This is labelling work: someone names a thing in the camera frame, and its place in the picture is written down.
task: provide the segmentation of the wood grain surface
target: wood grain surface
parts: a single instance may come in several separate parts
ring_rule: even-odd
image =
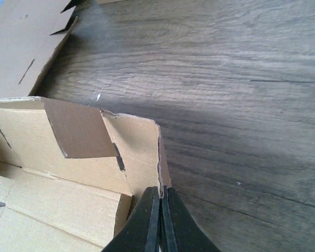
[[[77,8],[37,94],[155,119],[222,251],[315,251],[315,0]]]

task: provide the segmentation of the gray wood surface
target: gray wood surface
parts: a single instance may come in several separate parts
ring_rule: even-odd
[[[155,119],[222,251],[315,251],[315,0],[78,9],[37,94]]]

